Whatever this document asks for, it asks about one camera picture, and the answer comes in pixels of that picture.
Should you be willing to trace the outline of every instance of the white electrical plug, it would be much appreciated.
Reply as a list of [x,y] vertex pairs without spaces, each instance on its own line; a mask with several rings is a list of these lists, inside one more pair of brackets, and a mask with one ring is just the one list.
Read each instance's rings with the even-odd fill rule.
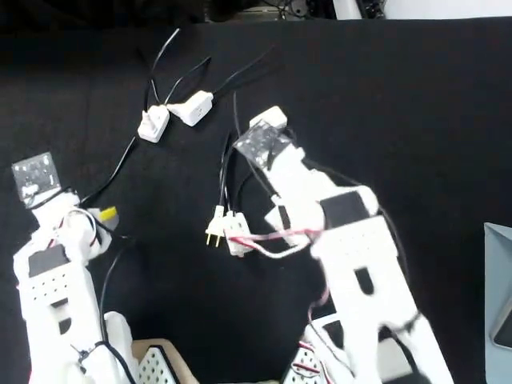
[[169,111],[165,106],[151,106],[142,112],[142,120],[137,132],[148,142],[158,142],[169,122]]
[[224,206],[215,207],[214,218],[211,219],[205,232],[207,235],[206,244],[209,245],[211,237],[216,236],[215,246],[218,246],[221,238],[224,237]]
[[252,118],[249,121],[249,127],[255,126],[261,120],[263,120],[264,122],[271,125],[273,128],[277,130],[281,130],[288,125],[288,118],[282,112],[281,108],[279,108],[278,106],[273,106],[272,108],[269,108],[265,112],[260,113],[255,118]]
[[214,95],[200,90],[181,104],[167,104],[167,109],[188,126],[195,126],[212,109]]
[[230,248],[230,253],[233,256],[243,257],[247,252],[251,252],[252,248],[243,246],[237,242],[232,242],[229,237],[231,236],[247,236],[250,235],[249,225],[245,215],[242,212],[234,214],[229,210],[224,217],[224,233],[227,239],[227,245]]

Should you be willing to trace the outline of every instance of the red wire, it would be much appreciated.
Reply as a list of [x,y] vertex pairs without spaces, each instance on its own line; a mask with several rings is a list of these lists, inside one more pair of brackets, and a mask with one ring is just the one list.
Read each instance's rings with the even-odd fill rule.
[[294,362],[292,364],[293,366],[296,366],[297,368],[302,368],[303,370],[308,370],[309,372],[313,372],[315,374],[319,374],[320,371],[316,368],[311,368],[310,366],[305,366],[304,364],[301,364],[300,362]]

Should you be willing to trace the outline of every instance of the black cable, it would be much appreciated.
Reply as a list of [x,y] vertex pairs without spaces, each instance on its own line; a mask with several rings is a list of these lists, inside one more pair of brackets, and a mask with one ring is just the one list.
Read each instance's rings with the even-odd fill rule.
[[[140,61],[142,62],[142,64],[144,65],[144,67],[146,68],[146,70],[150,71],[150,65],[149,63],[147,62],[146,60],[146,57],[144,56],[144,54],[142,53],[141,49],[140,48],[137,48],[135,50],[135,53],[137,54],[138,58],[140,59]],[[157,101],[158,104],[161,104],[160,103],[160,97],[158,96],[158,88],[157,88],[157,83],[156,81],[154,80],[154,76],[150,76],[150,81],[151,81],[151,87],[153,88],[153,95],[154,95],[154,99]]]
[[78,360],[78,363],[80,366],[82,365],[83,361],[87,359],[97,348],[100,346],[104,346],[108,349],[109,352],[112,353],[112,355],[118,360],[119,364],[121,364],[122,370],[124,371],[126,377],[128,378],[128,381],[130,384],[137,384],[137,382],[134,379],[134,376],[131,374],[130,368],[128,367],[128,364],[126,364],[126,360],[122,357],[122,355],[119,353],[118,350],[116,350],[112,344],[110,344],[108,341],[100,341],[94,344],[94,348],[90,352],[79,352],[81,357]]
[[325,174],[333,174],[334,176],[338,176],[340,179],[351,184],[352,186],[361,186],[362,185],[357,180],[355,180],[353,178],[349,178],[348,176],[342,174],[341,172],[338,172],[337,170],[329,168],[328,166],[323,166],[322,164],[318,164],[317,162],[310,160],[308,158],[304,158],[302,160],[302,162],[304,162],[304,164],[306,164],[307,166],[310,166],[312,168],[320,170],[321,172],[323,172]]
[[118,264],[119,259],[123,254],[135,243],[135,240],[132,240],[128,245],[121,248],[121,250],[115,255],[114,260],[112,261],[112,264],[110,264],[109,270],[106,272],[105,280],[103,280],[103,287],[102,287],[102,293],[100,295],[99,300],[99,324],[100,324],[100,330],[102,332],[102,339],[105,342],[108,342],[109,336],[106,332],[106,322],[105,322],[105,296],[106,296],[106,290],[108,288],[110,278],[112,276],[112,273],[114,272],[114,269],[116,265]]
[[260,54],[255,60],[250,62],[249,64],[242,67],[240,70],[237,70],[235,73],[233,73],[231,76],[229,76],[224,82],[213,92],[214,96],[216,96],[221,90],[223,90],[226,86],[230,84],[230,82],[235,79],[240,74],[243,74],[245,71],[249,70],[256,64],[258,64],[261,60],[264,59],[265,56],[267,56],[272,50],[274,49],[274,46]]
[[97,218],[94,218],[94,220],[96,221],[97,226],[99,226],[100,228],[102,228],[103,230],[105,230],[106,232],[111,234],[113,237],[121,238],[123,240],[129,240],[132,238],[131,236],[129,236],[127,234],[118,234],[117,232],[115,232],[114,230],[112,230],[111,228],[109,228],[108,226],[103,224],[102,222],[100,222]]
[[[237,93],[236,93],[236,91],[233,93],[233,117],[234,117],[234,127],[235,127],[237,133],[241,134],[242,130],[240,129],[240,121],[238,119],[238,103],[237,103]],[[265,184],[265,182],[263,181],[261,176],[258,174],[258,172],[254,168],[254,166],[252,165],[250,160],[247,159],[247,158],[246,158],[246,160],[247,160],[247,164],[249,165],[249,168],[250,168],[251,172],[253,173],[253,175],[256,178],[256,180],[258,180],[260,186],[262,186],[262,188],[269,195],[269,197],[274,196],[275,193],[272,191],[272,189],[270,187],[268,187],[267,184]]]
[[150,87],[151,87],[151,79],[154,76],[154,69],[156,68],[158,61],[160,61],[160,58],[162,58],[163,54],[166,52],[167,47],[171,42],[174,40],[178,32],[180,31],[179,28],[176,29],[175,32],[167,39],[167,41],[163,44],[162,48],[160,48],[160,51],[157,54],[157,57],[154,59],[153,66],[151,67],[150,74],[148,75],[148,79],[146,82],[146,89],[144,91],[144,111],[147,112],[147,110],[150,108]]
[[226,136],[226,140],[224,141],[224,149],[221,156],[221,166],[218,173],[218,186],[219,186],[219,198],[218,198],[218,204],[220,206],[224,205],[224,200],[227,201],[228,210],[230,209],[230,199],[229,195],[227,193],[227,171],[228,171],[228,165],[230,161],[231,154],[233,152],[232,147],[232,137],[233,134],[231,132],[228,133]]
[[396,225],[393,222],[393,219],[391,218],[390,214],[387,213],[387,210],[384,209],[384,207],[379,206],[378,209],[381,211],[382,216],[387,222],[387,225],[389,226],[391,233],[394,237],[394,242],[397,245],[398,254],[400,255],[400,258],[402,260],[402,267],[403,272],[406,277],[406,282],[409,283],[409,277],[410,277],[410,271],[409,271],[409,263],[408,258],[406,256],[406,248],[403,246],[402,240],[400,239],[400,236],[398,235],[398,229]]
[[176,90],[176,88],[178,87],[179,83],[182,82],[182,80],[184,78],[187,78],[189,77],[193,72],[195,72],[196,70],[204,67],[205,70],[206,68],[208,68],[208,65],[211,63],[211,56],[208,56],[207,58],[205,58],[204,60],[202,60],[199,64],[197,64],[194,68],[192,68],[191,70],[189,70],[186,74],[184,74],[183,76],[181,76],[178,80],[176,80],[176,83],[173,85],[173,87],[171,88],[169,94],[167,95],[166,99],[164,100],[164,104],[168,104],[169,103],[169,100],[171,98],[171,96],[173,95],[174,91]]
[[250,178],[252,178],[254,176],[254,174],[252,173],[252,171],[250,170],[248,174],[246,174],[246,176],[242,179],[242,181],[240,182],[240,184],[238,184],[238,188],[234,194],[234,199],[233,199],[233,210],[235,211],[240,211],[240,206],[241,206],[241,198],[242,198],[242,191],[243,191],[243,187],[247,184],[247,182],[250,180]]
[[88,194],[87,196],[85,196],[81,201],[80,201],[80,206],[84,206],[85,204],[87,204],[88,202],[91,202],[93,201],[95,198],[97,198],[106,188],[108,188],[108,186],[112,183],[112,181],[116,178],[116,176],[118,175],[120,169],[122,168],[122,166],[124,165],[126,159],[128,158],[128,155],[130,155],[130,153],[132,152],[132,150],[135,148],[135,145],[137,143],[137,136],[133,136],[132,139],[130,140],[130,143],[128,144],[128,146],[126,147],[124,153],[122,154],[121,156],[121,159],[119,160],[117,166],[115,167],[114,169],[114,172],[112,172],[112,174],[110,175],[110,177],[106,180],[106,182],[100,186],[99,188],[96,189],[96,191]]
[[54,194],[52,194],[51,196],[49,196],[48,198],[45,198],[43,201],[38,202],[37,204],[34,204],[33,206],[27,207],[27,209],[28,210],[36,210],[37,208],[41,208],[42,206],[44,206],[48,202],[51,202],[57,196],[63,194],[64,192],[72,190],[72,189],[73,188],[71,188],[70,186],[67,186],[66,188],[62,188],[61,190],[59,190],[59,191],[55,192]]

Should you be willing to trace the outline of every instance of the black tabletop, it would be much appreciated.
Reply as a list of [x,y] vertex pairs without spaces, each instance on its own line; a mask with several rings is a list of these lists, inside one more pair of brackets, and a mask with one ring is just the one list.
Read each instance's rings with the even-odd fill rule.
[[[91,192],[140,122],[146,68],[135,50],[154,55],[171,31],[0,38],[5,382],[26,382],[30,371],[12,255],[36,227],[10,164],[49,150],[62,184]],[[373,188],[396,221],[411,290],[455,382],[482,383],[482,228],[512,222],[511,35],[506,18],[195,26],[156,75],[163,92],[211,55],[201,88],[212,90],[275,45],[263,75],[238,90],[242,123],[280,105],[310,158]],[[279,378],[322,291],[308,254],[239,260],[206,247],[223,141],[233,128],[229,93],[194,128],[172,118],[160,143],[140,142],[98,200],[117,206],[119,230],[140,243],[118,266],[108,309],[127,317],[134,338],[171,340],[205,382]],[[232,183],[245,173],[238,162]],[[242,208],[254,232],[270,230],[262,219],[269,207],[249,182]],[[91,262],[96,283],[112,257]]]

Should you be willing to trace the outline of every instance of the robotic arm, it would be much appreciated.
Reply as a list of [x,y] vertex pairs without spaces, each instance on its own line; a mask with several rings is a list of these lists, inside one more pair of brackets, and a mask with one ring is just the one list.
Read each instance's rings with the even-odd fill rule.
[[[263,119],[234,147],[264,173],[279,195],[288,225],[295,229],[283,233],[303,233],[284,239],[297,250],[310,243],[311,255],[324,266],[343,328],[344,351],[332,342],[326,350],[312,325],[305,336],[317,347],[317,355],[325,358],[334,382],[382,383],[378,332],[387,327],[409,349],[419,371],[432,384],[453,383],[430,324],[418,312],[373,191],[367,186],[336,186],[326,174],[309,170],[303,163],[304,151],[282,134],[282,128]],[[266,220],[278,231],[288,229],[278,208]],[[311,373],[304,367],[301,372]]]
[[30,384],[132,384],[108,349],[114,348],[135,376],[138,363],[123,316],[106,314],[109,343],[98,343],[98,303],[86,267],[111,243],[109,232],[97,225],[100,211],[77,208],[80,200],[61,189],[50,154],[14,164],[13,172],[20,197],[39,224],[14,255],[32,362]]

